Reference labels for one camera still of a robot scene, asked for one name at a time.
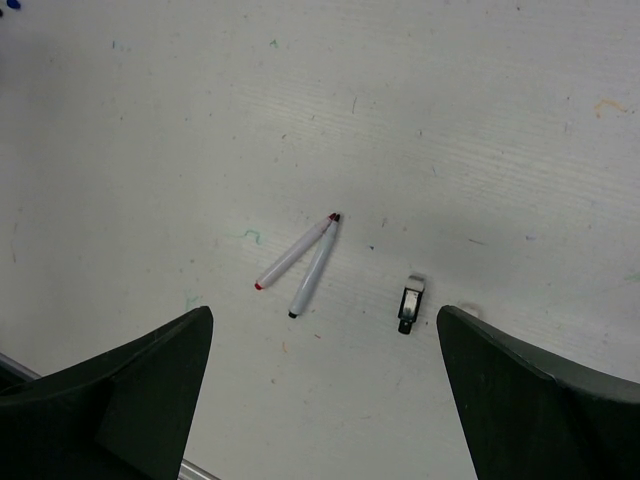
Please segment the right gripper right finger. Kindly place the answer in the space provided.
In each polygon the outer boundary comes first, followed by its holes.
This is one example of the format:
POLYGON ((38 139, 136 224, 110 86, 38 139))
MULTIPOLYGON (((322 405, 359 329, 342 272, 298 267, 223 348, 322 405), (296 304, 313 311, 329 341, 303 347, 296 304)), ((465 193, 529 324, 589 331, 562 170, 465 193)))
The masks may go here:
POLYGON ((436 321, 480 479, 636 479, 639 386, 512 337, 455 306, 436 321))

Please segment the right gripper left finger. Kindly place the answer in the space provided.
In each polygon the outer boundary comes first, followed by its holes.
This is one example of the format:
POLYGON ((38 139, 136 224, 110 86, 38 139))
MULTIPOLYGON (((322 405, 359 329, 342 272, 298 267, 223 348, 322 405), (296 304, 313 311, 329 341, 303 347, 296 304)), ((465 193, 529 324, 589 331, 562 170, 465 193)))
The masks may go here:
POLYGON ((2 478, 178 478, 213 330, 198 307, 46 376, 2 356, 2 478))

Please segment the black pen cap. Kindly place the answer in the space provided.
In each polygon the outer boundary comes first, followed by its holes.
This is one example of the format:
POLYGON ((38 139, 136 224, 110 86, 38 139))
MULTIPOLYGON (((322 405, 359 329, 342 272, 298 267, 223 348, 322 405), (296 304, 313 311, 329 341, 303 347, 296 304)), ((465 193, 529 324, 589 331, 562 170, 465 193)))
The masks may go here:
POLYGON ((423 295, 426 291, 427 281, 423 275, 411 274, 404 286, 402 298, 398 310, 398 332, 409 335, 416 323, 423 295))

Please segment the red marker pen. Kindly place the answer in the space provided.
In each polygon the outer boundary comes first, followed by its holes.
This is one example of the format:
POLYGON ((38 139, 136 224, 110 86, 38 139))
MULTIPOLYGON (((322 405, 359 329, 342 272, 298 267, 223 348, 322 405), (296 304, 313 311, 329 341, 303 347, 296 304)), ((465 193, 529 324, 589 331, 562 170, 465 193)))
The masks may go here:
POLYGON ((289 247, 261 276, 255 281, 257 290, 264 290, 275 283, 293 264, 295 264, 307 250, 314 245, 336 218, 334 212, 322 219, 305 232, 291 247, 289 247))

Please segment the black marker pen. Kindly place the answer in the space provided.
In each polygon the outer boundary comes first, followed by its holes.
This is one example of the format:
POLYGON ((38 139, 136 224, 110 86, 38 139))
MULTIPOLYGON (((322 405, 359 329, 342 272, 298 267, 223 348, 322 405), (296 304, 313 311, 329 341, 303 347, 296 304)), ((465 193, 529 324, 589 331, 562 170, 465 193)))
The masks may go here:
POLYGON ((335 244, 340 221, 341 215, 336 214, 319 240, 314 256, 289 306, 288 316, 290 318, 297 318, 301 315, 312 299, 335 244))

